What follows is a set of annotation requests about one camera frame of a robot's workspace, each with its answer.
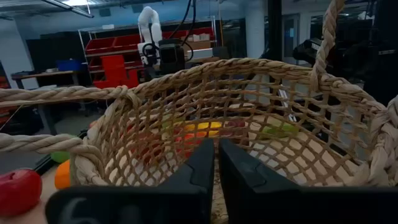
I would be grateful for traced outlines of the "yellow bell pepper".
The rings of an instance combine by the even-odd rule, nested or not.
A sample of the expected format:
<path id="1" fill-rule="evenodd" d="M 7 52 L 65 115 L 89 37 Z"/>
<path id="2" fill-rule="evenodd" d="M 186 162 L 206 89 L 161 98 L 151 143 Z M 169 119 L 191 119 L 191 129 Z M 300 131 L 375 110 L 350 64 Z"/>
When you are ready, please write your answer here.
<path id="1" fill-rule="evenodd" d="M 218 130 L 220 129 L 220 127 L 221 127 L 220 122 L 200 123 L 197 125 L 197 129 L 200 130 L 200 133 L 202 135 L 209 136 L 209 137 L 216 136 L 219 133 Z M 213 130 L 208 131 L 208 132 L 203 131 L 203 129 L 206 129 L 206 128 L 213 128 Z"/>

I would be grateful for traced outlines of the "red orange peach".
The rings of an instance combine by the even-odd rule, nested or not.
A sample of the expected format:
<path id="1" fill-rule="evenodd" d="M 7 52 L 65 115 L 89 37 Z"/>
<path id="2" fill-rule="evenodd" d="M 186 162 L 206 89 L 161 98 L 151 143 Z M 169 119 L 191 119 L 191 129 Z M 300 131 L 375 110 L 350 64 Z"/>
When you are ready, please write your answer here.
<path id="1" fill-rule="evenodd" d="M 34 208 L 42 193 L 41 176 L 32 169 L 0 175 L 0 217 L 13 217 Z"/>

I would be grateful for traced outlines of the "dark red apple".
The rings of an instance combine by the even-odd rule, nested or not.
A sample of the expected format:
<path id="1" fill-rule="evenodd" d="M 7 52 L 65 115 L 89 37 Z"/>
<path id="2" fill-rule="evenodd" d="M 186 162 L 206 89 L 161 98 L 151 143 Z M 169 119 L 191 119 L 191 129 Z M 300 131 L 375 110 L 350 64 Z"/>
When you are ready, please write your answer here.
<path id="1" fill-rule="evenodd" d="M 233 130 L 233 128 L 245 128 L 246 123 L 241 119 L 235 119 L 228 121 L 224 125 L 223 135 L 224 136 L 242 136 L 244 130 Z"/>

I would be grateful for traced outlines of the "green apple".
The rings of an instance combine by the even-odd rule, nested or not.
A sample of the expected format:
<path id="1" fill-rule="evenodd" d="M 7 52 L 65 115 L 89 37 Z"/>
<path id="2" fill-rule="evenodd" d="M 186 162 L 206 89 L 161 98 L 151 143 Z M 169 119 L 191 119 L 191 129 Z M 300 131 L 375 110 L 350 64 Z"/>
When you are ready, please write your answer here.
<path id="1" fill-rule="evenodd" d="M 65 151 L 58 151 L 58 152 L 52 152 L 50 154 L 50 157 L 53 161 L 62 164 L 65 161 L 69 160 L 70 158 L 70 153 L 69 152 L 65 152 Z"/>

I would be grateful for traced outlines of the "red tomato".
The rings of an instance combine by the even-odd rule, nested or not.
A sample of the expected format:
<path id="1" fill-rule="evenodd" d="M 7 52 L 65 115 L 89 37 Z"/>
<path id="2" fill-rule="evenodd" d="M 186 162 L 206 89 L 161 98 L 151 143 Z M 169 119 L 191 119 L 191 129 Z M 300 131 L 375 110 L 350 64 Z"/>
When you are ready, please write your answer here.
<path id="1" fill-rule="evenodd" d="M 199 132 L 197 134 L 186 134 L 184 137 L 177 137 L 175 142 L 179 142 L 184 147 L 193 147 L 200 145 L 202 140 L 206 137 L 206 132 Z"/>

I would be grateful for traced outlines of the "woven wicker basket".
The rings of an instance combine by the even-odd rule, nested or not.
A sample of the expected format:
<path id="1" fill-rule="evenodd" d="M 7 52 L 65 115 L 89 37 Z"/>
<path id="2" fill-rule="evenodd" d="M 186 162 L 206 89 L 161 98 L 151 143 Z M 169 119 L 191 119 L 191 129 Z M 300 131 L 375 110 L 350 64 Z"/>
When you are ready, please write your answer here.
<path id="1" fill-rule="evenodd" d="M 0 152 L 70 153 L 70 187 L 156 187 L 188 160 L 196 147 L 177 137 L 197 134 L 200 123 L 220 122 L 215 150 L 211 224 L 229 224 L 220 179 L 219 141 L 228 139 L 265 166 L 303 187 L 398 188 L 398 96 L 378 103 L 362 88 L 326 72 L 333 40 L 325 34 L 312 68 L 268 59 L 232 58 L 204 63 L 137 87 L 51 90 L 1 89 L 0 107 L 10 103 L 111 100 L 83 138 L 69 134 L 0 133 Z M 177 118 L 180 124 L 162 128 Z M 242 136 L 224 136 L 228 121 L 246 123 Z M 266 126 L 298 127 L 277 138 Z M 165 151 L 148 165 L 124 150 L 126 128 L 155 129 Z"/>

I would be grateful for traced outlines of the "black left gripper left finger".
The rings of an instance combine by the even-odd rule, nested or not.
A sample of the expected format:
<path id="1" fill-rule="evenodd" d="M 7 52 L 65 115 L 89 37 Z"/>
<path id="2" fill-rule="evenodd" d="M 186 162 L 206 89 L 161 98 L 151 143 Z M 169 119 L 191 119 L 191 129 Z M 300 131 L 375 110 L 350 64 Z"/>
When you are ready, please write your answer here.
<path id="1" fill-rule="evenodd" d="M 210 224 L 215 150 L 205 139 L 156 187 L 78 186 L 52 195 L 48 224 Z"/>

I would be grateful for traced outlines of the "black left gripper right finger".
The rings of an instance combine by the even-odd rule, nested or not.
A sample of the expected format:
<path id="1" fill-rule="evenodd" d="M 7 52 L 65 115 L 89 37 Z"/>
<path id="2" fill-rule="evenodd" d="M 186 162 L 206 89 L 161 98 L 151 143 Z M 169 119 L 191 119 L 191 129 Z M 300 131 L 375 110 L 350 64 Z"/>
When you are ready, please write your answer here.
<path id="1" fill-rule="evenodd" d="M 229 224 L 398 224 L 398 188 L 303 187 L 219 141 Z"/>

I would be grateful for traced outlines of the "elongated green fruit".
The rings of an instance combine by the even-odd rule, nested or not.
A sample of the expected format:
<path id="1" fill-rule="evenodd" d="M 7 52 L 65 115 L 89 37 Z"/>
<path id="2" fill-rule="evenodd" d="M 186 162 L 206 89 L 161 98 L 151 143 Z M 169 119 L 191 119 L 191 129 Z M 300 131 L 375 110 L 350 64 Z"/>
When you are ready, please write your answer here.
<path id="1" fill-rule="evenodd" d="M 299 129 L 296 126 L 285 123 L 281 128 L 276 126 L 266 126 L 261 132 L 277 138 L 285 138 L 291 134 L 296 135 L 299 132 Z"/>

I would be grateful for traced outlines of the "black background equipment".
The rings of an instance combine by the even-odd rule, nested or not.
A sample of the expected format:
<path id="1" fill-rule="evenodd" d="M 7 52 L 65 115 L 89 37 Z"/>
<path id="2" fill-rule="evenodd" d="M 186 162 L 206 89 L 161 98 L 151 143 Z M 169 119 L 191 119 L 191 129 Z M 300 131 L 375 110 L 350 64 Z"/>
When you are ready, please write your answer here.
<path id="1" fill-rule="evenodd" d="M 331 0 L 315 37 L 296 46 L 293 57 L 315 65 L 325 34 L 331 34 L 326 72 L 364 82 L 363 89 L 383 105 L 398 95 L 398 0 L 368 0 L 357 19 L 342 10 L 350 0 Z"/>

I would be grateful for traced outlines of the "glass door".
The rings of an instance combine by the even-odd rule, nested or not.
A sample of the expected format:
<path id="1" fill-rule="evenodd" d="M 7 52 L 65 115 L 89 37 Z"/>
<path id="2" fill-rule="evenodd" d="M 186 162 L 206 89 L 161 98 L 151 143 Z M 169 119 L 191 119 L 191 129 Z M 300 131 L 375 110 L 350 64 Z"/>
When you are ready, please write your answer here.
<path id="1" fill-rule="evenodd" d="M 293 52 L 299 44 L 299 14 L 282 16 L 282 61 L 297 65 L 298 60 L 293 57 Z"/>

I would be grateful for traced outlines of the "deep red apple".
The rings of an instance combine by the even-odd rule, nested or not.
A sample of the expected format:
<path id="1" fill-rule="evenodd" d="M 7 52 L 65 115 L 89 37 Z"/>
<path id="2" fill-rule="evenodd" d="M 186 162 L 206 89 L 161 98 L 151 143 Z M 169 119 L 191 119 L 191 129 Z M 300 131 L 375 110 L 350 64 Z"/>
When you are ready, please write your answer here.
<path id="1" fill-rule="evenodd" d="M 129 156 L 132 156 L 133 159 L 137 159 L 145 165 L 148 165 L 152 159 L 155 159 L 159 154 L 165 151 L 165 147 L 161 144 L 162 135 L 155 129 L 141 129 L 135 134 L 134 131 L 131 132 L 133 129 L 133 124 L 130 124 L 126 128 L 127 136 L 132 136 L 132 139 L 127 143 L 124 150 Z"/>

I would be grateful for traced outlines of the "metal shelf rack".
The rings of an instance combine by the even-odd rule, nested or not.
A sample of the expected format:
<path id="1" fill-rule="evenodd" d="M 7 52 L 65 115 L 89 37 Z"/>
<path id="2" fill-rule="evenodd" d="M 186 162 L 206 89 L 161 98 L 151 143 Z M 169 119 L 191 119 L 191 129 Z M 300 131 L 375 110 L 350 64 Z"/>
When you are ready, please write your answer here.
<path id="1" fill-rule="evenodd" d="M 206 17 L 204 19 L 196 19 L 192 21 L 191 19 L 186 19 L 183 23 L 179 21 L 167 21 L 161 23 L 161 30 L 163 31 L 172 31 L 172 35 L 169 39 L 180 39 L 184 40 L 184 38 L 189 35 L 190 37 L 187 39 L 189 42 L 193 42 L 193 35 L 190 35 L 193 29 L 202 28 L 202 27 L 211 27 L 215 34 L 215 40 L 212 41 L 212 47 L 217 45 L 217 32 L 219 29 L 219 22 L 215 19 L 214 16 Z M 174 35 L 178 30 L 188 30 L 188 34 L 185 37 L 174 38 Z M 107 55 L 122 55 L 124 57 L 126 69 L 139 69 L 143 67 L 141 56 L 139 55 L 139 50 L 122 50 L 102 53 L 102 54 L 91 54 L 87 55 L 85 52 L 85 47 L 91 39 L 102 39 L 109 37 L 119 37 L 125 35 L 134 35 L 139 34 L 139 26 L 138 25 L 128 25 L 128 26 L 115 26 L 113 28 L 105 29 L 101 27 L 80 29 L 78 31 L 81 39 L 81 44 L 84 49 L 84 56 L 86 58 L 86 62 L 88 64 L 88 71 L 91 75 L 91 79 L 102 80 L 104 78 L 104 70 L 101 62 L 102 56 Z M 200 40 L 206 41 L 210 40 L 209 35 L 201 34 L 199 35 Z"/>

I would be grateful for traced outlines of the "black vertical column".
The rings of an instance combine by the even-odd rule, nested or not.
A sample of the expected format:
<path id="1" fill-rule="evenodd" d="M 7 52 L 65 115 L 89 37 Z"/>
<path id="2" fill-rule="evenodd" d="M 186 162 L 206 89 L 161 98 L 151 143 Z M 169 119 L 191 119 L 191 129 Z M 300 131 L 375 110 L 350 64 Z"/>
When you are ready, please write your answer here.
<path id="1" fill-rule="evenodd" d="M 282 3 L 268 0 L 269 56 L 271 60 L 282 60 Z"/>

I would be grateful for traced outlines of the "orange fruit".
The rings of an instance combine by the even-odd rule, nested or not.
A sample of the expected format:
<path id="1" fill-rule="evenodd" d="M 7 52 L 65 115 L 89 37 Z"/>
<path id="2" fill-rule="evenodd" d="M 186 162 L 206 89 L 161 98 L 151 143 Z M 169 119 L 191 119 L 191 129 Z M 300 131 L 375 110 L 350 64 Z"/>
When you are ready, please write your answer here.
<path id="1" fill-rule="evenodd" d="M 58 190 L 65 189 L 71 186 L 69 159 L 57 167 L 54 183 L 55 188 Z"/>

